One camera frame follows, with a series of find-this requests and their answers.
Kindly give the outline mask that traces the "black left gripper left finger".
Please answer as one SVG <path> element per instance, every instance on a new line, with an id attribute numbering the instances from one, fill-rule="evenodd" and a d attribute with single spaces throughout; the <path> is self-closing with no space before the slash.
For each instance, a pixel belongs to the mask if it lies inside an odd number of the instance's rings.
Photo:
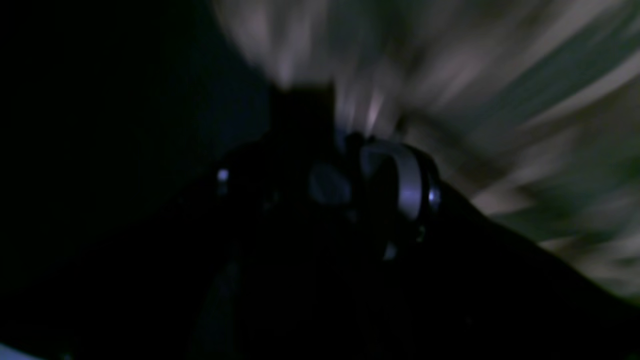
<path id="1" fill-rule="evenodd" d="M 74 360 L 349 360 L 351 310 L 309 200 L 332 139 L 233 151 L 151 218 L 74 260 L 51 326 Z"/>

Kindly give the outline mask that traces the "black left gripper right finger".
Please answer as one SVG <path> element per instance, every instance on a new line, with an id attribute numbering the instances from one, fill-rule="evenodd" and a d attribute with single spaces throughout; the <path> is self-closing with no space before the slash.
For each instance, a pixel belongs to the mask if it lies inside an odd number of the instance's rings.
<path id="1" fill-rule="evenodd" d="M 402 360 L 637 360 L 639 310 L 480 213 L 409 145 L 350 141 Z"/>

